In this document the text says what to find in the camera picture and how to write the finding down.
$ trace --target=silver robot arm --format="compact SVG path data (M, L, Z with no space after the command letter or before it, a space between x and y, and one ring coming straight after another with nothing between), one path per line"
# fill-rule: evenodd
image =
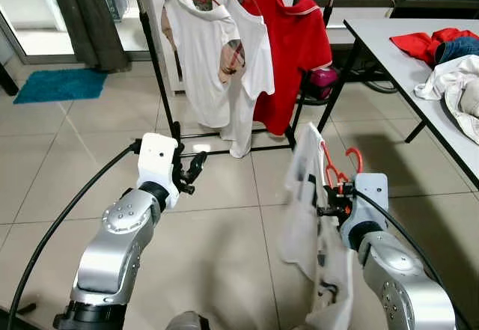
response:
M366 284L381 301L390 330L453 330L455 314L448 294L429 278L418 256L387 232L384 216L357 196L360 191L388 209L388 181L384 174L360 173L344 193L328 190L329 203L351 213L340 226L346 247L356 250Z
M70 303L55 317L56 329L118 330L133 292L141 253L153 237L165 209L177 202L179 191L192 194L190 184L203 168L199 153L182 171L183 145L175 139L147 133L141 142L136 189L129 189L104 212L100 229L80 260Z

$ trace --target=curtain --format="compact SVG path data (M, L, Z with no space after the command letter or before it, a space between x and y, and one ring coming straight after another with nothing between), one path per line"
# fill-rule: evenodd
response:
M109 72L128 67L105 0L57 0L57 3L78 61Z

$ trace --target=blue mat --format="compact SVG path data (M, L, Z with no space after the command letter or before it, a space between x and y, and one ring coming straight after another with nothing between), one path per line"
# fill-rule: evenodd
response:
M94 70L39 70L33 72L13 103L86 100L102 93L107 73Z

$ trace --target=black table frame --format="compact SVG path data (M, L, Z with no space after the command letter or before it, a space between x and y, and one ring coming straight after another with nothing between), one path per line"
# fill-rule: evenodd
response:
M348 76L350 75L350 71L353 68L354 62L356 61L358 55L361 52L361 49L366 48L370 51L366 44L361 40L361 38L356 34L353 27L344 20L344 24L346 25L347 29L353 34L355 41L353 45L353 49L347 59L344 68L341 71L339 76L338 83L334 86L329 101L326 105L326 109L323 113L323 116L320 119L320 122L317 126L317 129L322 132L324 126L326 125L326 121L328 120L329 116L331 115L332 109L335 107L336 102L338 101L338 97L343 89L344 83L347 82ZM408 102L412 109L414 109L415 113L421 118L421 122L413 129L413 131L407 136L405 142L410 143L417 134L427 126L430 131L435 135L435 137L439 140L441 145L448 151L448 153L453 157L454 161L461 167L461 169L466 173L468 178L472 181L472 183L479 188L479 175L476 175L470 168L464 163L463 159L457 154L455 149L448 143L448 141L444 138L444 136L437 130L437 128L430 122L430 120L426 117L426 115L422 112L422 110L416 105L416 103L409 97L407 92L396 82L394 77L388 72L388 70L384 67L381 60L374 56L376 61L384 68L385 73L389 77L389 81L399 90L399 93L403 96L403 98Z
M0 85L9 96L14 96L18 93L18 87L2 64L0 64Z

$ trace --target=red t-shirt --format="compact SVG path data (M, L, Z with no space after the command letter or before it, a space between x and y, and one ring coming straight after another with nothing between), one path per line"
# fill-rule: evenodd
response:
M332 62L323 15L313 0L299 0L286 7L282 0L245 0L249 12L263 15L271 45L275 93L264 92L254 108L258 120L276 135L284 133L293 114L302 71L329 66Z
M444 28L433 33L429 37L426 33L411 33L403 36L391 37L391 41L397 48L406 52L414 58L422 59L431 67L436 64L436 50L443 42L455 40L459 37L474 37L479 39L479 36L471 31L460 31L457 28Z

